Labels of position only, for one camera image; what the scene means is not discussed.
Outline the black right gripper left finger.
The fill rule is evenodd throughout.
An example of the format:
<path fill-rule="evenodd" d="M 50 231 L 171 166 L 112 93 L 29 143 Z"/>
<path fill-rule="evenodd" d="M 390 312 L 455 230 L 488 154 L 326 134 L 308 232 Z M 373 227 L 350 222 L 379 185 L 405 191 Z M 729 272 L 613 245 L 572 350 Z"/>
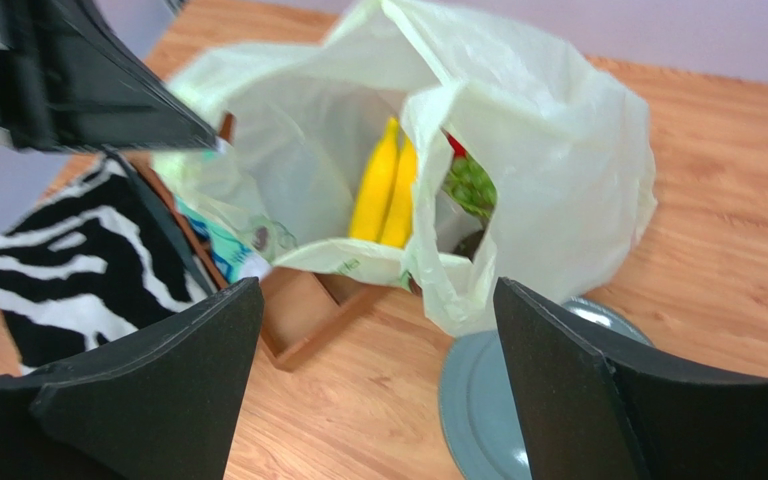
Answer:
<path fill-rule="evenodd" d="M 0 375 L 0 479 L 220 479 L 264 299 L 246 278 L 21 377 Z"/>

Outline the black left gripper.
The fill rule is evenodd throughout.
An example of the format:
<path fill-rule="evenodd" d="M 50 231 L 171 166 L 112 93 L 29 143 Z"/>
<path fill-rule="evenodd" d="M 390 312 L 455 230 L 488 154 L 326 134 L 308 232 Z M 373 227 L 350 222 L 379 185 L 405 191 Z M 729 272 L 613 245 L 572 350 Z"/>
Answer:
<path fill-rule="evenodd" d="M 216 130 L 166 89 L 91 1 L 0 1 L 0 147 L 207 150 Z"/>

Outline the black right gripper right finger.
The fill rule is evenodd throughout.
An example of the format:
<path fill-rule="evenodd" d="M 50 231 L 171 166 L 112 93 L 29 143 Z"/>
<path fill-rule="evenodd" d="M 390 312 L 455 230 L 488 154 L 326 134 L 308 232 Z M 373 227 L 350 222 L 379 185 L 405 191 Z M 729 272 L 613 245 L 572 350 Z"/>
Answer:
<path fill-rule="evenodd" d="M 768 479 L 768 378 L 704 365 L 502 278 L 494 310 L 536 479 Z"/>

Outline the pale green plastic bag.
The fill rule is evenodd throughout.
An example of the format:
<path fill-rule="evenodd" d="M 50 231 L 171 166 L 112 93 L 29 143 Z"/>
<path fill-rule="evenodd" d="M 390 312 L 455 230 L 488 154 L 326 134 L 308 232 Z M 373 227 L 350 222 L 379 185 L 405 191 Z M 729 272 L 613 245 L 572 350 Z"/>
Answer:
<path fill-rule="evenodd" d="M 212 126 L 216 153 L 158 152 L 172 194 L 265 259 L 367 284 L 417 284 L 426 316 L 492 329 L 508 277 L 562 302 L 607 283 L 656 207 L 647 103 L 569 42 L 514 20 L 425 1 L 361 1 L 320 45 L 237 43 L 202 53 L 170 90 Z M 416 146 L 413 235 L 352 240 L 367 158 L 397 118 Z M 445 132 L 497 190 L 482 225 L 443 190 Z"/>

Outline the green grape bunch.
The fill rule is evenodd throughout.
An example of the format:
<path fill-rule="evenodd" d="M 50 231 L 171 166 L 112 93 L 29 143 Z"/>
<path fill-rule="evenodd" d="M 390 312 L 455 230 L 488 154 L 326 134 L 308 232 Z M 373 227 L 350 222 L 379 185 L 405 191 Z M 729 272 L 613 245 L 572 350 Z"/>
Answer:
<path fill-rule="evenodd" d="M 482 225 L 490 222 L 497 190 L 485 169 L 471 155 L 453 159 L 442 190 Z"/>

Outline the yellow banana bunch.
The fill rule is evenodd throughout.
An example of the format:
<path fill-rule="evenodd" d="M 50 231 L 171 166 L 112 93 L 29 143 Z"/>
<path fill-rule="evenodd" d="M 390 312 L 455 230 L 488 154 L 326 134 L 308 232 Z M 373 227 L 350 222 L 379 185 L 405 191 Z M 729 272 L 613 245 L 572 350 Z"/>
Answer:
<path fill-rule="evenodd" d="M 412 185 L 417 171 L 413 143 L 392 117 L 368 158 L 348 236 L 404 248 L 412 235 Z"/>

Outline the red apple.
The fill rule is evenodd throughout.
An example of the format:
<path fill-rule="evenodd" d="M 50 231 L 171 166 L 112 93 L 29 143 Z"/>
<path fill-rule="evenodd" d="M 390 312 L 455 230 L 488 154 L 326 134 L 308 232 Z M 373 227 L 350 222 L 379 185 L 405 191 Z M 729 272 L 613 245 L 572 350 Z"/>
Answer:
<path fill-rule="evenodd" d="M 445 132 L 445 137 L 450 147 L 453 149 L 453 158 L 455 160 L 468 157 L 468 153 L 464 148 L 464 146 L 458 140 L 456 140 L 449 132 Z"/>

